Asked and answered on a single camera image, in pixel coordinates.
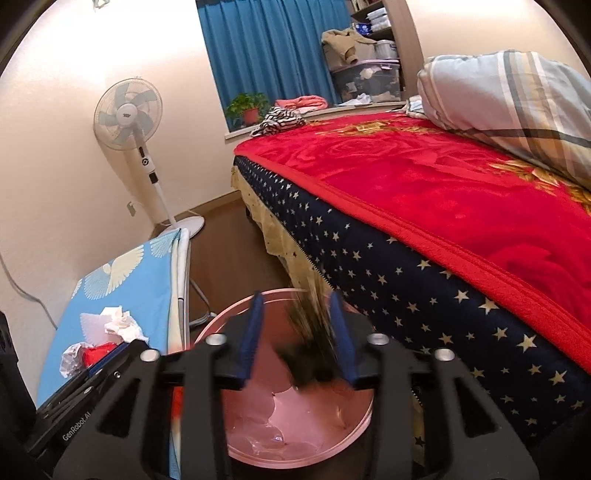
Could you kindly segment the red snack packet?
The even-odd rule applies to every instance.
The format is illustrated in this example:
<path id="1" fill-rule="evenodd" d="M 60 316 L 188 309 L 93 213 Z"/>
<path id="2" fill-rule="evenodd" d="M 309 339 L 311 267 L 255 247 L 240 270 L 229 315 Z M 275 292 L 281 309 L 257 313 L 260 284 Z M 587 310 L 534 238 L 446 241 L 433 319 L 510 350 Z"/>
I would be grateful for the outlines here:
<path id="1" fill-rule="evenodd" d="M 117 347 L 114 342 L 107 342 L 97 346 L 84 347 L 82 362 L 85 368 L 90 368 Z"/>

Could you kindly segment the white paper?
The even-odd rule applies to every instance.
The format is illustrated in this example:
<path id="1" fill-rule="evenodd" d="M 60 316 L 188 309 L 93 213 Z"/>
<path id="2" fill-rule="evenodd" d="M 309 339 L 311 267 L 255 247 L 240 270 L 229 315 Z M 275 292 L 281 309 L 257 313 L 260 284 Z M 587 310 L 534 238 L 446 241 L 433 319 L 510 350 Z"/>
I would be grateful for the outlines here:
<path id="1" fill-rule="evenodd" d="M 124 311 L 121 306 L 105 307 L 100 316 L 105 319 L 103 328 L 107 335 L 117 337 L 125 343 L 131 343 L 134 340 L 149 341 L 130 312 Z"/>

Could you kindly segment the white foam net sheet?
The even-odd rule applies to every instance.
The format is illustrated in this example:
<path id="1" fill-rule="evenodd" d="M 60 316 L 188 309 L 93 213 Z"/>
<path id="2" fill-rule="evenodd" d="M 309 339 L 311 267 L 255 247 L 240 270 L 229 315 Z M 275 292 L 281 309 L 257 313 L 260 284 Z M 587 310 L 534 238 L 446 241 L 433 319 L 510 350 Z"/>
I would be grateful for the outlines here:
<path id="1" fill-rule="evenodd" d="M 107 332 L 105 329 L 105 325 L 110 322 L 111 317 L 108 315 L 81 313 L 80 326 L 85 342 L 93 346 L 106 343 L 120 344 L 121 337 L 115 333 Z"/>

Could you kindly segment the black star patterned cloth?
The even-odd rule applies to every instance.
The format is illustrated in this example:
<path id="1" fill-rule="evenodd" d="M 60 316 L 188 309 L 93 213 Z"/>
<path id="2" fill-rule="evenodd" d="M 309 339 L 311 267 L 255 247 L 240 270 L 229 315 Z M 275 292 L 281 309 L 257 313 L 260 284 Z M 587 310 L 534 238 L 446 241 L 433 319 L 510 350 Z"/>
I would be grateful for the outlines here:
<path id="1" fill-rule="evenodd" d="M 294 294 L 287 308 L 290 339 L 273 345 L 287 367 L 294 388 L 329 383 L 338 376 L 335 337 L 329 317 L 325 287 L 318 278 L 308 280 L 307 288 Z"/>

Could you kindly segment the pink plastic trash bin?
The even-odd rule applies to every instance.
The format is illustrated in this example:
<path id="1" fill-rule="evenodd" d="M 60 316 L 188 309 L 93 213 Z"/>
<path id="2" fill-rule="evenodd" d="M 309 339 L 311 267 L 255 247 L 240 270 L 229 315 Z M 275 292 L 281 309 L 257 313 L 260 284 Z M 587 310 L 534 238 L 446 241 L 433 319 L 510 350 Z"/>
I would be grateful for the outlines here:
<path id="1" fill-rule="evenodd" d="M 342 379 L 297 390 L 273 347 L 294 339 L 287 309 L 297 290 L 263 292 L 263 327 L 252 378 L 240 391 L 223 390 L 228 455 L 256 467 L 311 466 L 352 445 L 370 425 L 374 394 Z"/>

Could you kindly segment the navy star bed sheet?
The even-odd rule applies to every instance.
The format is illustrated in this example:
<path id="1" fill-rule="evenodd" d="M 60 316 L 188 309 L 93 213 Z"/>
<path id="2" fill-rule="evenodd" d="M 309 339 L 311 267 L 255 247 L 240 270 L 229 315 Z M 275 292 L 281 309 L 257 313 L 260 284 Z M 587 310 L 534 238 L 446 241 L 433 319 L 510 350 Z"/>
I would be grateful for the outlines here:
<path id="1" fill-rule="evenodd" d="M 526 440 L 590 439 L 590 376 L 537 326 L 402 241 L 245 157 L 231 181 L 295 286 L 320 277 L 378 330 L 456 352 Z"/>

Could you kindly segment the red floral blanket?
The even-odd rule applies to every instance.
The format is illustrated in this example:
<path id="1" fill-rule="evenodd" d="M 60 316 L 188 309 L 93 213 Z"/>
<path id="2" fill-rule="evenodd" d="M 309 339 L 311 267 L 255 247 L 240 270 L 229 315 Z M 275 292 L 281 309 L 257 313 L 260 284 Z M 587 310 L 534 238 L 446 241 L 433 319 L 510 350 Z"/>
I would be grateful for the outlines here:
<path id="1" fill-rule="evenodd" d="M 240 143 L 293 181 L 465 280 L 590 364 L 590 195 L 484 144 L 402 114 L 322 121 Z"/>

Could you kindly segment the white standing fan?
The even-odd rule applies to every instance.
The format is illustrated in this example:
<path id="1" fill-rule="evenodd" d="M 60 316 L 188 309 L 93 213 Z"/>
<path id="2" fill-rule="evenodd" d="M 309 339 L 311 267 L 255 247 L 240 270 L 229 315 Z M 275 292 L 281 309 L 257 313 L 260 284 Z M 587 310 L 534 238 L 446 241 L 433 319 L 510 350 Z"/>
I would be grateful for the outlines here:
<path id="1" fill-rule="evenodd" d="M 147 148 L 147 141 L 160 124 L 162 112 L 161 96 L 152 83 L 138 77 L 127 78 L 112 85 L 100 97 L 93 115 L 93 132 L 96 139 L 111 150 L 138 152 L 142 170 L 167 216 L 169 226 L 165 232 L 185 229 L 192 239 L 204 228 L 205 219 L 199 214 L 181 220 L 174 218 Z"/>

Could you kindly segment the striped plaid pillow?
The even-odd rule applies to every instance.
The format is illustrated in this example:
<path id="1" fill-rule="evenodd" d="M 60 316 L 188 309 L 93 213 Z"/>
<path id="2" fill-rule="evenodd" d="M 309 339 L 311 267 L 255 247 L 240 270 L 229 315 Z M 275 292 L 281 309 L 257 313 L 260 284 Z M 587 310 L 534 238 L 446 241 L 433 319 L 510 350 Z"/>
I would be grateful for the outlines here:
<path id="1" fill-rule="evenodd" d="M 417 75 L 440 128 L 590 185 L 590 82 L 537 52 L 430 58 Z"/>

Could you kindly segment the zebra striped cloth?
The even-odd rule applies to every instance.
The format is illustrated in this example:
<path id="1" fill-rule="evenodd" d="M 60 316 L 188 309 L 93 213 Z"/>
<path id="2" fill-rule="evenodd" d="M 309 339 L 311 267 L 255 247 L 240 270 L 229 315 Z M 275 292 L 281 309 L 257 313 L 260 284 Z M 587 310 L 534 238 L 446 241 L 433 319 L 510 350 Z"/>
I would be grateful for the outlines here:
<path id="1" fill-rule="evenodd" d="M 307 125 L 307 121 L 297 111 L 283 107 L 273 107 L 266 113 L 263 121 L 252 130 L 252 137 L 269 136 L 290 131 Z"/>

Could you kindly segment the pink folded clothes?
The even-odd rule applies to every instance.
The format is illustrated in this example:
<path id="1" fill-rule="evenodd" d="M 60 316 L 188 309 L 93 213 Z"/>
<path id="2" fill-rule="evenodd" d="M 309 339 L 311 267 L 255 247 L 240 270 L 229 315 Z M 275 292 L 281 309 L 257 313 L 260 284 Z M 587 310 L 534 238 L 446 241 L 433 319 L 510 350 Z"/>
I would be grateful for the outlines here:
<path id="1" fill-rule="evenodd" d="M 277 99 L 274 106 L 304 115 L 310 112 L 328 109 L 329 103 L 322 96 L 307 95 L 293 99 Z"/>

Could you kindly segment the potted green plant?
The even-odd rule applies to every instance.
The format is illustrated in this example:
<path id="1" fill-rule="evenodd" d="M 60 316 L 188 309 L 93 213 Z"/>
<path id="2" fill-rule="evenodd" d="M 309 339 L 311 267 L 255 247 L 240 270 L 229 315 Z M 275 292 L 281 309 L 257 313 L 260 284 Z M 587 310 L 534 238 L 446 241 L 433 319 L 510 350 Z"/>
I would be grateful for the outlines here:
<path id="1" fill-rule="evenodd" d="M 240 93 L 225 108 L 230 131 L 252 126 L 259 122 L 260 117 L 270 108 L 270 100 L 264 93 Z"/>

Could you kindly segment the beige jacket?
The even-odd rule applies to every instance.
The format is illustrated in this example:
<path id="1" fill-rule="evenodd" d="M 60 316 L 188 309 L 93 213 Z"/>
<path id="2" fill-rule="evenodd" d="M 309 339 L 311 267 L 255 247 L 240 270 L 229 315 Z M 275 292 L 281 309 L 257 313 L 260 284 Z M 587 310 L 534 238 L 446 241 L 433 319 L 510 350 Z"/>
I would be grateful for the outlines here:
<path id="1" fill-rule="evenodd" d="M 352 27 L 344 30 L 327 30 L 322 33 L 321 41 L 322 44 L 328 45 L 346 64 L 376 58 L 376 41 L 361 35 Z"/>

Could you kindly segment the wooden bookshelf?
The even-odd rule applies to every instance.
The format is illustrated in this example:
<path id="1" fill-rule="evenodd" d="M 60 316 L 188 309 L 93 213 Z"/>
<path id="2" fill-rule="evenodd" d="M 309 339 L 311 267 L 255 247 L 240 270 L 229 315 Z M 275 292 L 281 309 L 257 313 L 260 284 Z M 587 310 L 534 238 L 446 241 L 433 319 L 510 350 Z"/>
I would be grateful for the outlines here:
<path id="1" fill-rule="evenodd" d="M 418 94 L 417 73 L 424 64 L 424 54 L 415 22 L 406 0 L 349 1 L 351 17 L 356 23 L 369 23 L 370 13 L 384 8 L 388 21 L 373 28 L 370 38 L 393 40 L 401 65 L 402 98 Z"/>

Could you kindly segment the blue window curtain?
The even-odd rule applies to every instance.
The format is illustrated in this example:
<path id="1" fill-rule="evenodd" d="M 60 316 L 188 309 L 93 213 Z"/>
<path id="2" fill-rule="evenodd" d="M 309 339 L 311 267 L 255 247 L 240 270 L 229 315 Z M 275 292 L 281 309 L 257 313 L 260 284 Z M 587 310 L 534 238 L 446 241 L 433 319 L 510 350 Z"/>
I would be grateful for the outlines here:
<path id="1" fill-rule="evenodd" d="M 344 1 L 198 1 L 197 12 L 222 108 L 240 94 L 341 102 L 322 33 L 349 27 Z"/>

